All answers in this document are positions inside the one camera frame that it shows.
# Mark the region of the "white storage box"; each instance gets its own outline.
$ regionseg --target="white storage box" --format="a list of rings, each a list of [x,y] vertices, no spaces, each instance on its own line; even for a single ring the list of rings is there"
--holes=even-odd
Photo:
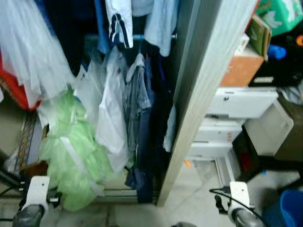
[[[247,120],[244,127],[259,155],[273,156],[289,132],[294,122],[276,100],[259,119]]]

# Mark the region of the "red item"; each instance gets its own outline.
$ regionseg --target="red item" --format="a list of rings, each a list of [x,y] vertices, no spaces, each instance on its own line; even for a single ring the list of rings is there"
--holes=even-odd
[[[252,161],[250,159],[250,154],[248,152],[241,154],[241,165],[243,171],[248,170],[252,166]]]
[[[7,86],[9,87],[10,94],[16,100],[16,102],[21,108],[25,110],[35,110],[40,105],[41,101],[38,101],[35,106],[33,107],[28,106],[28,101],[27,101],[27,96],[25,94],[24,86],[22,85],[19,86],[17,78],[3,69],[1,55],[0,55],[0,78],[2,78],[4,82],[7,84]]]

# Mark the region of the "cardboard box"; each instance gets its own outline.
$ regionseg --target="cardboard box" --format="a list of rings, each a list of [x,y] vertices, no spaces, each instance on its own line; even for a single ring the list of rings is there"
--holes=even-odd
[[[248,45],[241,55],[235,55],[221,81],[221,87],[246,87],[264,61],[264,57]]]

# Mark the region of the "white plastic bag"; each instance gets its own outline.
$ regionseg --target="white plastic bag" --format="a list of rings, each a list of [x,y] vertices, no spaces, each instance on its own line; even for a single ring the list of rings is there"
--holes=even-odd
[[[2,102],[3,99],[4,99],[4,95],[2,89],[0,88],[0,102]]]
[[[111,51],[106,69],[107,78],[99,106],[96,140],[107,147],[109,162],[113,170],[119,172],[126,165],[129,155],[122,98],[127,66],[117,47]]]
[[[24,85],[30,107],[57,96],[74,82],[58,39],[34,1],[2,0],[0,46],[3,68]]]
[[[91,59],[89,69],[74,90],[76,96],[86,109],[86,120],[91,125],[97,125],[98,110],[102,101],[106,82],[106,62],[101,63]]]

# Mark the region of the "black cable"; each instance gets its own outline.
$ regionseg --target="black cable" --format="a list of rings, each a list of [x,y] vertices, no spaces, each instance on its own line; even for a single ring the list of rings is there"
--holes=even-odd
[[[263,220],[263,218],[257,213],[257,212],[254,212],[253,210],[251,210],[248,206],[246,206],[245,204],[243,204],[242,202],[234,199],[233,197],[229,196],[229,195],[226,195],[224,193],[221,193],[221,192],[216,192],[216,190],[221,190],[221,189],[210,189],[209,192],[211,193],[214,193],[214,194],[218,194],[218,195],[221,195],[221,196],[224,196],[226,198],[229,198],[237,203],[239,203],[240,205],[242,205],[243,207],[247,208],[248,210],[250,210],[254,215],[256,215],[263,223],[265,226],[269,227],[269,225]]]
[[[0,218],[0,221],[13,221],[11,218]]]
[[[3,192],[0,192],[0,197],[1,197],[2,195],[4,195],[5,193],[7,193],[8,191],[14,189],[14,188],[15,188],[15,187],[10,187],[10,188],[5,189]]]

